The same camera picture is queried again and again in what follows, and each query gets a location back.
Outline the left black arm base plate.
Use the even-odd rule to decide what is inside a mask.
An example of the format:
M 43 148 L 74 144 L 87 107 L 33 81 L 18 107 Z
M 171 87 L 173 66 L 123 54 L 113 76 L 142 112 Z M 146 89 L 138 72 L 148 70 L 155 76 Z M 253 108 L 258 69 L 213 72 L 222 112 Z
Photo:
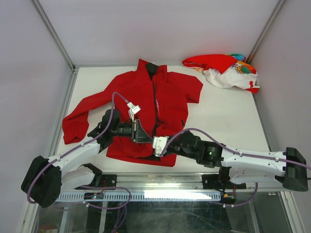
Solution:
M 101 176 L 96 177 L 96 181 L 92 181 L 90 184 L 82 185 L 75 188 L 76 190 L 90 190 L 90 189 L 99 189 L 103 190 L 105 187 L 115 188 L 117 185 L 117 174 L 102 174 Z

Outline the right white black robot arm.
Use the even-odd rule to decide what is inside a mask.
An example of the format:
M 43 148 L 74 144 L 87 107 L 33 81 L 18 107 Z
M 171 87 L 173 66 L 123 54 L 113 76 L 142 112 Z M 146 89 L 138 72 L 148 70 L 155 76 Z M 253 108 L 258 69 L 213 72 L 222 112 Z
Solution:
M 308 191 L 307 165 L 296 148 L 285 151 L 260 152 L 226 146 L 211 138 L 202 140 L 186 129 L 174 136 L 155 138 L 155 155 L 176 154 L 195 160 L 208 168 L 219 168 L 217 182 L 228 188 L 232 184 L 276 183 L 291 191 Z

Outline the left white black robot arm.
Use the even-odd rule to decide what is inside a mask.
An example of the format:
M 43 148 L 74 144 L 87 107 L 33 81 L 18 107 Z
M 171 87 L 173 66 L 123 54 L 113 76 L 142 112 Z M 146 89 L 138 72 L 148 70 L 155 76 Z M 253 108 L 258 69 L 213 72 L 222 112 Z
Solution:
M 33 159 L 21 185 L 28 202 L 46 208 L 60 194 L 72 189 L 104 187 L 102 171 L 84 160 L 108 148 L 116 137 L 128 138 L 139 145 L 152 142 L 139 119 L 121 122 L 120 112 L 109 109 L 76 147 L 50 158 Z

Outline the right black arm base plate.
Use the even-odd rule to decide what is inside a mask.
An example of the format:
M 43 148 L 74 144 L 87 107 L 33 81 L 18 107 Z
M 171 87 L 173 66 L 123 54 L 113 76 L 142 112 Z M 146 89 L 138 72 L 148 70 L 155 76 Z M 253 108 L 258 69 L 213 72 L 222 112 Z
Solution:
M 234 184 L 231 181 L 219 181 L 217 174 L 203 174 L 202 175 L 202 184 L 203 189 L 212 189 L 212 190 L 233 190 L 236 188 L 237 190 L 246 189 L 246 184 Z

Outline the red zip jacket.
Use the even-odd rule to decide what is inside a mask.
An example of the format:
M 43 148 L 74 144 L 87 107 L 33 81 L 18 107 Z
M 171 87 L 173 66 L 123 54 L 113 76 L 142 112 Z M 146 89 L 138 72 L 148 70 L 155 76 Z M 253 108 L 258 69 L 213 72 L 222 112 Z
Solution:
M 128 100 L 140 107 L 136 117 L 149 136 L 171 136 L 183 130 L 188 118 L 188 103 L 198 103 L 203 84 L 191 75 L 168 72 L 167 66 L 153 70 L 153 64 L 138 61 L 135 71 L 116 76 L 102 92 L 83 98 L 63 119 L 65 144 L 77 143 L 85 137 L 90 110 L 112 100 L 121 114 L 129 119 Z

